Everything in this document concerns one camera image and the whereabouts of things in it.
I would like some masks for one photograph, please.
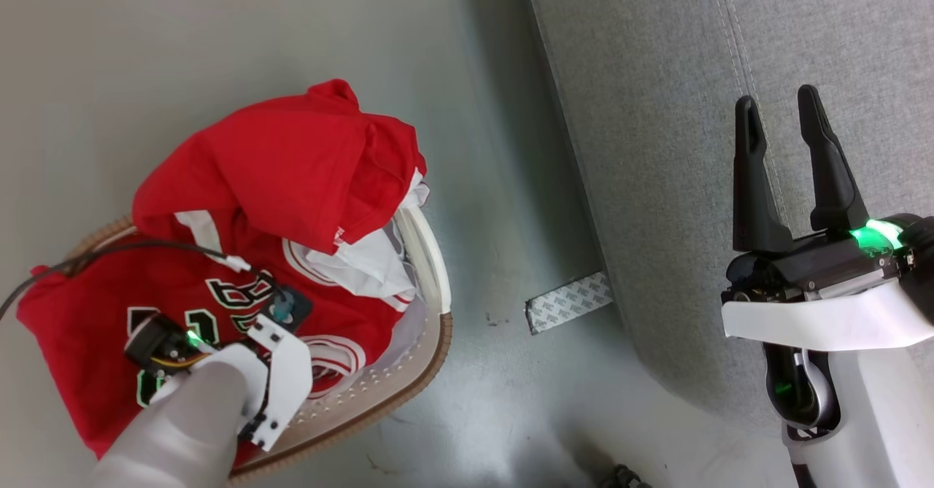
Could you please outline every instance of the gray fabric upholstery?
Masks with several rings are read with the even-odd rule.
[[[873,216],[934,213],[934,0],[531,0],[628,332],[707,411],[774,431],[760,346],[724,339],[733,106],[760,102],[783,220],[814,206],[820,89]],[[915,354],[928,377],[928,344]]]

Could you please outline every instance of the gray floor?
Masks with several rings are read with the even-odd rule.
[[[664,392],[615,311],[534,338],[522,305],[598,268],[523,0],[0,0],[0,278],[129,209],[189,133],[348,79],[413,123],[455,295],[447,364],[379,425],[256,487],[789,486],[778,438]],[[0,325],[4,485],[76,484],[93,458],[33,339]]]

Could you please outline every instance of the red fabric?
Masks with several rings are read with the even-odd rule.
[[[133,219],[149,231],[174,212],[243,209],[254,228],[333,255],[390,221],[416,169],[413,127],[365,115],[331,80],[196,133],[140,186]]]
[[[119,242],[196,243],[174,213],[208,211],[221,251],[313,301],[297,335],[313,348],[317,396],[382,355],[404,304],[317,279],[295,255],[297,243],[332,252],[336,241],[381,228],[416,169],[425,172],[412,127],[363,115],[347,83],[333,80],[239,110],[188,139],[140,187],[139,232]],[[192,311],[209,311],[226,343],[244,338],[268,293],[256,276],[197,252],[132,249],[102,256],[76,278],[43,279],[21,300],[18,318],[36,336],[77,432],[100,457],[142,409],[140,370],[123,356],[132,309],[159,309],[180,325]],[[353,349],[336,358],[334,348]]]

